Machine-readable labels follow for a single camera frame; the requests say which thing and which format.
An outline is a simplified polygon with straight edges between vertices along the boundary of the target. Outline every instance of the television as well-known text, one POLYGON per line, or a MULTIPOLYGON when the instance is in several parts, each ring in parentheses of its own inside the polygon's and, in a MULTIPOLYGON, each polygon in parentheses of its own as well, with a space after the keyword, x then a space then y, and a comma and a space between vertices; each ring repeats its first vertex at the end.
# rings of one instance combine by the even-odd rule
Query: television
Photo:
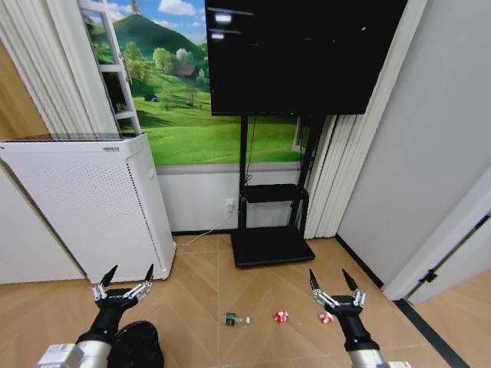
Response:
POLYGON ((359 114, 407 0, 206 0, 213 115, 359 114))

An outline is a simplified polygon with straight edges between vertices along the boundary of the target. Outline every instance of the black tv stand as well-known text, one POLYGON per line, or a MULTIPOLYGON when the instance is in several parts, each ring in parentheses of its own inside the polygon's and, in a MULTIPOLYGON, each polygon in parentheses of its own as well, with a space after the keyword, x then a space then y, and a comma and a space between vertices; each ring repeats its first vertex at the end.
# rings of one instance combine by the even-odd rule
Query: black tv stand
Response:
POLYGON ((241 116, 239 225, 232 232, 233 256, 237 267, 278 265, 310 261, 315 258, 314 252, 304 240, 308 210, 308 193, 305 190, 305 180, 324 121, 325 117, 302 117, 303 124, 310 128, 310 132, 297 184, 248 186, 246 183, 248 117, 241 116), (285 201, 292 202, 292 211, 287 226, 247 228, 247 203, 285 201), (302 213, 298 228, 295 223, 300 202, 302 202, 302 213))

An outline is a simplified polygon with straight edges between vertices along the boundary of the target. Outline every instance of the door hinge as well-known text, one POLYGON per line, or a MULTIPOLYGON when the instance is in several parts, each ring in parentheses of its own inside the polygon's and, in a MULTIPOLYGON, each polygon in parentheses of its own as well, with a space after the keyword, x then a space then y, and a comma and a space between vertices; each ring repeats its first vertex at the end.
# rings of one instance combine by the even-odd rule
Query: door hinge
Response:
POLYGON ((418 280, 418 282, 431 282, 433 281, 435 278, 438 277, 438 275, 435 273, 437 270, 431 268, 428 270, 427 274, 424 276, 424 278, 421 278, 420 280, 418 280))

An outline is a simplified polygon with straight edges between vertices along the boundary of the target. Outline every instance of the white cable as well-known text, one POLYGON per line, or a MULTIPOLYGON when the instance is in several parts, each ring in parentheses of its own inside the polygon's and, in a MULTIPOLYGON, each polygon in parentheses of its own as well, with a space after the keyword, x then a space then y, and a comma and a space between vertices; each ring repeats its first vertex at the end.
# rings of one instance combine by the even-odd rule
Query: white cable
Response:
POLYGON ((222 223, 224 223, 225 221, 227 221, 230 217, 230 215, 232 214, 233 212, 233 207, 231 208, 231 210, 229 211, 229 214, 227 215, 227 217, 225 217, 217 226, 215 226, 214 228, 212 228, 211 230, 208 230, 207 232, 204 232, 202 233, 201 235, 198 235, 196 236, 192 241, 189 241, 187 242, 186 244, 177 244, 181 247, 186 247, 187 245, 191 244, 192 242, 194 242, 195 240, 201 238, 203 235, 206 235, 206 234, 209 234, 210 232, 212 232, 213 230, 215 230, 216 228, 218 228, 222 223))

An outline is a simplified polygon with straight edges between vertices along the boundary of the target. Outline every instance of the plastic bottle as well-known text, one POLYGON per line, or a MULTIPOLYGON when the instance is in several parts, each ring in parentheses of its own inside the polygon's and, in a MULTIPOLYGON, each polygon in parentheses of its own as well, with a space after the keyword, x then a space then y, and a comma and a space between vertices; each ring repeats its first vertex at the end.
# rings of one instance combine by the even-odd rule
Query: plastic bottle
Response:
POLYGON ((222 324, 226 326, 235 326, 237 324, 250 324, 251 319, 249 317, 241 318, 237 317, 235 313, 227 313, 222 316, 222 324))

